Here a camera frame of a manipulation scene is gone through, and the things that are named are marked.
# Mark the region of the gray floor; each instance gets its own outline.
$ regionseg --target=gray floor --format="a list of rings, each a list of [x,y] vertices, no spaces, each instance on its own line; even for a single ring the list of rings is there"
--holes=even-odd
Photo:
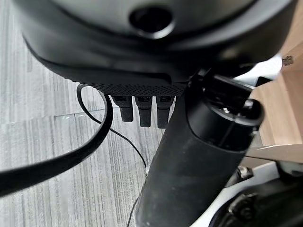
[[[0,169],[28,165],[78,147],[98,125],[81,113],[76,83],[53,74],[26,49],[9,0],[0,0]],[[85,88],[87,107],[100,117],[98,93]],[[114,108],[113,128],[150,163],[163,135],[156,128],[123,123]],[[144,181],[134,149],[109,133],[97,152],[66,173],[0,199],[4,227],[125,227]]]

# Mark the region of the ventilation grille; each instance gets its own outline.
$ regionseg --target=ventilation grille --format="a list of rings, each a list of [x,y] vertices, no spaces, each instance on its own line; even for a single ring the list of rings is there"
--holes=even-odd
[[[91,86],[111,96],[180,96],[186,87],[185,84],[172,86],[91,84]]]

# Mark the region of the round hole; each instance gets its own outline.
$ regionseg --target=round hole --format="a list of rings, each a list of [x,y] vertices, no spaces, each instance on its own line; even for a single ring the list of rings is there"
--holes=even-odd
[[[130,15],[129,21],[139,35],[147,38],[162,38],[173,29],[171,12],[161,7],[136,9]]]

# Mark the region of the black cable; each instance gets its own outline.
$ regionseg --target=black cable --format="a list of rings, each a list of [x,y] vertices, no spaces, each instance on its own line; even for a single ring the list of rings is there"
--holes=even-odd
[[[103,93],[100,95],[105,104],[105,114],[97,133],[83,146],[67,154],[30,166],[0,172],[0,197],[57,176],[75,167],[97,150],[107,136],[113,121],[110,98]]]
[[[133,212],[134,212],[134,208],[136,207],[136,204],[137,204],[138,199],[139,199],[139,198],[137,198],[136,201],[135,201],[134,204],[133,204],[133,207],[132,207],[131,212],[130,212],[130,214],[129,214],[129,218],[128,218],[128,222],[127,222],[126,227],[129,227],[129,224],[131,223],[132,216],[133,216]]]
[[[94,122],[97,122],[98,124],[101,124],[101,121],[99,121],[93,115],[90,114],[90,112],[87,110],[87,108],[86,108],[86,106],[85,106],[85,104],[83,102],[81,91],[82,91],[82,89],[84,87],[88,87],[88,86],[89,85],[84,85],[84,84],[79,84],[77,86],[77,99],[78,99],[79,105],[80,105],[81,109],[84,111],[84,113],[86,113],[86,115],[90,119],[92,119]],[[137,152],[137,154],[140,156],[140,158],[141,158],[141,160],[142,160],[142,162],[144,164],[144,167],[146,168],[147,167],[146,162],[145,162],[142,154],[140,153],[140,151],[137,149],[137,147],[127,137],[125,137],[124,135],[120,134],[119,132],[113,130],[112,128],[110,129],[110,131],[113,132],[114,134],[120,136],[121,138],[125,139],[127,142],[130,143],[130,145],[132,145],[132,147],[135,149],[135,151]]]

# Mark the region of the light wood panel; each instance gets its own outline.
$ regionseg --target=light wood panel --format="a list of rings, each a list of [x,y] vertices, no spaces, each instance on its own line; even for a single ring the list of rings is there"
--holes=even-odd
[[[252,97],[259,100],[266,111],[266,118],[260,129],[264,145],[302,143],[282,75],[276,81],[258,87]]]
[[[267,113],[260,129],[264,145],[303,142],[303,0],[298,0],[281,53],[283,57],[293,56],[294,64],[283,67],[276,81],[257,88],[252,94],[263,103]]]

